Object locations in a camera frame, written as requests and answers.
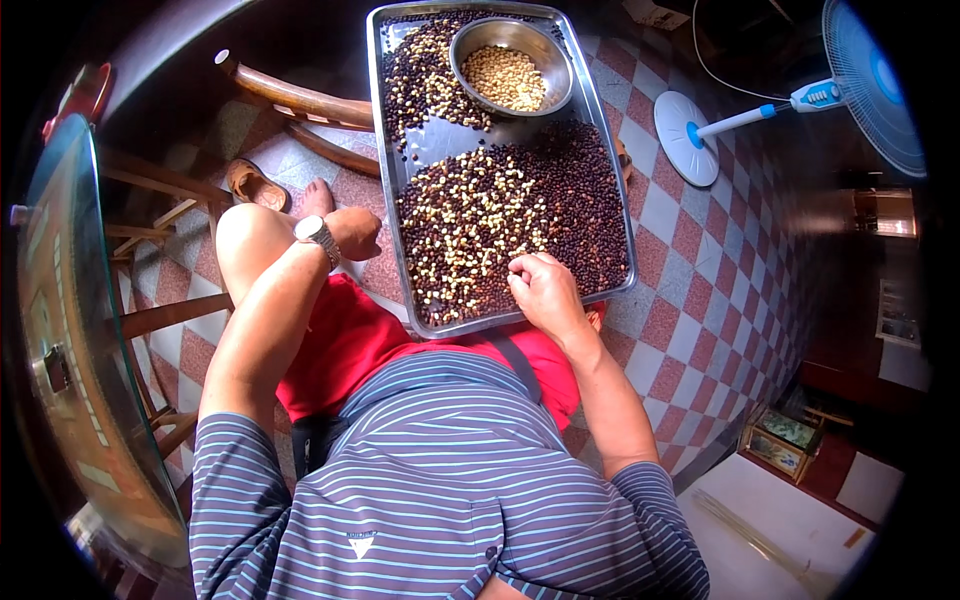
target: shirt logo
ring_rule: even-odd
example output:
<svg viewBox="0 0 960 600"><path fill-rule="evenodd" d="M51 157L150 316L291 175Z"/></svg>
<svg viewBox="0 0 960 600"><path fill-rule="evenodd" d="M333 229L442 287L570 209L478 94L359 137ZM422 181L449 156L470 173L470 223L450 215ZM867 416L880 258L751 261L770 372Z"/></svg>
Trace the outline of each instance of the shirt logo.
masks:
<svg viewBox="0 0 960 600"><path fill-rule="evenodd" d="M347 541L350 542L350 547L353 548L353 553L357 555L358 559L362 559L364 555L367 554L367 550L370 550L375 536L375 531L365 531L362 534L347 534Z"/></svg>

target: cardboard box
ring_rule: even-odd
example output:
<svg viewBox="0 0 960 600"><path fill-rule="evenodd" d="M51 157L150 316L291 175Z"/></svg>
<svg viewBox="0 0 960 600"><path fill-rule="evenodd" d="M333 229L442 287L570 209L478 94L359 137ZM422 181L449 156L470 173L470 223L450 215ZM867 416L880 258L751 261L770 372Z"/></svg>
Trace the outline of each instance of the cardboard box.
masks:
<svg viewBox="0 0 960 600"><path fill-rule="evenodd" d="M623 8L640 25L657 27L669 32L683 25L689 16L657 6L653 0L623 0Z"/></svg>

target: black waist bag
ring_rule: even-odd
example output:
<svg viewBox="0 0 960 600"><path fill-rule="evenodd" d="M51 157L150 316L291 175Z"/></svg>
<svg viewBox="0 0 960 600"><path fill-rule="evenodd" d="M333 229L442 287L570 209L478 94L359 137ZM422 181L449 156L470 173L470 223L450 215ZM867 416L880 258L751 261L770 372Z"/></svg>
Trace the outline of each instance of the black waist bag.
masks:
<svg viewBox="0 0 960 600"><path fill-rule="evenodd" d="M481 335L487 338L487 341L503 354L503 357L514 369L516 376L526 386L527 392L530 393L530 399L535 404L540 404L540 399L543 396L540 382L534 374L533 367L530 366L530 361L523 355L520 348L497 329L488 329ZM359 415L354 416L351 420L339 416L332 417L318 414L303 417L293 422L290 429L290 441L294 447L294 469L297 472L297 481L326 463L330 448L353 425L356 417L359 417Z"/></svg>

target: metal bowl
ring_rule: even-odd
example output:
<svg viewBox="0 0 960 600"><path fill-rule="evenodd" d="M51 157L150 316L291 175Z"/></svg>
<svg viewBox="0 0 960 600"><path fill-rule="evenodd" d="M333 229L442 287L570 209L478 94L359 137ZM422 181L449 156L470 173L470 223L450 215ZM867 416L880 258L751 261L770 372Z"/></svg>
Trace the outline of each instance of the metal bowl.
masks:
<svg viewBox="0 0 960 600"><path fill-rule="evenodd" d="M470 54L484 46L518 50L533 60L546 83L540 110L513 110L485 98L460 72ZM539 117L563 108L573 95L573 66L550 36L522 21L502 17L479 19L465 25L450 42L450 66L467 94L484 109L511 117Z"/></svg>

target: electric fan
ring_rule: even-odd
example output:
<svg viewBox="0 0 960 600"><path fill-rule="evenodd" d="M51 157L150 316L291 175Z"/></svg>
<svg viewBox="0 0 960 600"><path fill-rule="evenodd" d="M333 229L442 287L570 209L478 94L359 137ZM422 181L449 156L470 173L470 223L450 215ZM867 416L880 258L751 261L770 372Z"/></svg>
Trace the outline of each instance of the electric fan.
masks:
<svg viewBox="0 0 960 600"><path fill-rule="evenodd" d="M694 26L696 11L694 3ZM790 94L789 99L754 94L783 100L784 104L778 107L767 104L708 124L700 109L683 94L666 91L657 98L654 104L657 136L670 162L685 180L706 187L717 179L720 165L716 134L720 132L769 119L786 108L816 112L840 106L850 110L853 120L876 151L893 166L911 177L926 177L924 153L897 77L859 17L846 2L828 0L824 5L823 29L833 77L807 84Z"/></svg>

